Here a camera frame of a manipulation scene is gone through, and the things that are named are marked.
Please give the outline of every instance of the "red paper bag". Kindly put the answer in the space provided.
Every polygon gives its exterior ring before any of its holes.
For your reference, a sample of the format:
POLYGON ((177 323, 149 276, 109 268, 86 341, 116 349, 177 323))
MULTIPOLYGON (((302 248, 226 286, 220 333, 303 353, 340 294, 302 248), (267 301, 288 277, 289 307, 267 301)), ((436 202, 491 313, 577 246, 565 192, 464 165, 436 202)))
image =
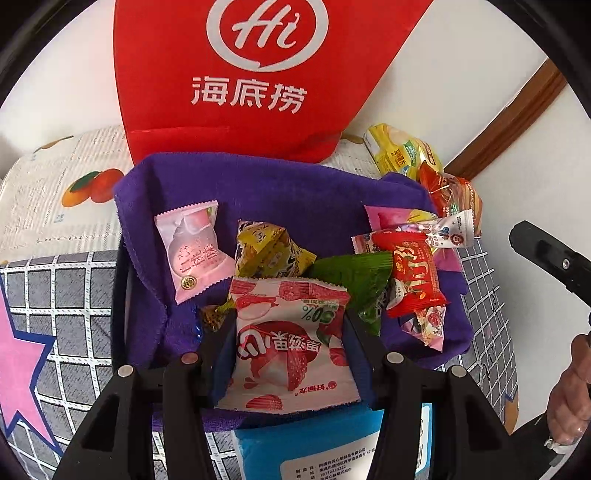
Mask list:
POLYGON ((319 162, 432 0, 117 0, 134 163, 162 151, 319 162))

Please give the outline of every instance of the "yellow plastic package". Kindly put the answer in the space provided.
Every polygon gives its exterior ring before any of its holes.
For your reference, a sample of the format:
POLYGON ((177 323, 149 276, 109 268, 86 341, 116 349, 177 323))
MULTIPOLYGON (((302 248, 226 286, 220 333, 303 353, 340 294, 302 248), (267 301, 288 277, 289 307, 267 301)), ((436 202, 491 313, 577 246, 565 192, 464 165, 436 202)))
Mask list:
POLYGON ((238 223, 237 277, 301 277, 316 255, 298 247, 283 227, 266 222, 238 223))
POLYGON ((443 171, 439 157, 428 143, 390 125, 370 127, 363 141, 382 175, 394 171, 417 180, 418 168, 423 162, 438 173, 443 171))

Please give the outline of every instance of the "pink star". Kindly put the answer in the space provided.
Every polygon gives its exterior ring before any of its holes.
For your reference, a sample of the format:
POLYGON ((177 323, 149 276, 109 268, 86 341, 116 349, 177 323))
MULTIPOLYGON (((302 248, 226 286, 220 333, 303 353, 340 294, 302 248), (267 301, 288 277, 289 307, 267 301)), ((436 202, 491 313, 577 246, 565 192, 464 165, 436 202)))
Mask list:
POLYGON ((35 396, 37 378, 55 338, 37 333, 19 332, 8 310, 2 289, 0 304, 0 409, 8 437, 22 419, 53 450, 61 454, 35 396))

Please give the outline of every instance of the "checkered fabric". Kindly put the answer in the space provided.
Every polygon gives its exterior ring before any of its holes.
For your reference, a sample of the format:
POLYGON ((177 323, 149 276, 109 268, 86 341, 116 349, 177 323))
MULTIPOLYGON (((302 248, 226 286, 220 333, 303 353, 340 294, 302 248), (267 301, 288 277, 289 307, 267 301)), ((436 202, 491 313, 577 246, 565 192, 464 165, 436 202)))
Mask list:
MULTIPOLYGON (((475 339, 463 355, 440 369, 463 365, 504 421, 505 395, 517 391, 515 356, 508 320, 499 302, 499 286, 480 240, 460 250, 470 293, 465 309, 475 339)), ((35 393, 62 449, 66 450, 85 414, 107 384, 111 370, 112 285, 115 251, 45 257, 0 268, 15 328, 57 338, 37 382, 35 393)), ((230 432, 207 433, 218 480, 240 480, 230 432)), ((23 468, 34 480, 50 480, 59 456, 26 424, 19 422, 8 439, 23 468)), ((152 433, 154 470, 166 480, 163 436, 152 433)))

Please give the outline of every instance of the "silver screw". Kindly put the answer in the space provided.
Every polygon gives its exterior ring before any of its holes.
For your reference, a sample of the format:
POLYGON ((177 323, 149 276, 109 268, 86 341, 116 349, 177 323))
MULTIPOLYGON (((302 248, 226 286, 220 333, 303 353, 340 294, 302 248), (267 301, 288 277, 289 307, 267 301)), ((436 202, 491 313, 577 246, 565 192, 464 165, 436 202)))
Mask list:
POLYGON ((464 378, 468 374, 468 370, 466 370, 461 365, 454 365, 452 367, 452 375, 458 378, 464 378))
POLYGON ((404 357, 398 352, 390 352, 386 355, 386 360, 391 364, 399 365, 404 362, 404 357))
POLYGON ((124 365, 122 367, 119 367, 119 369, 117 370, 117 374, 123 378, 130 376, 133 372, 134 367, 132 367, 131 365, 124 365))
POLYGON ((187 352, 181 357, 181 362, 185 365, 196 364, 197 360, 199 360, 199 356, 195 352, 187 352))

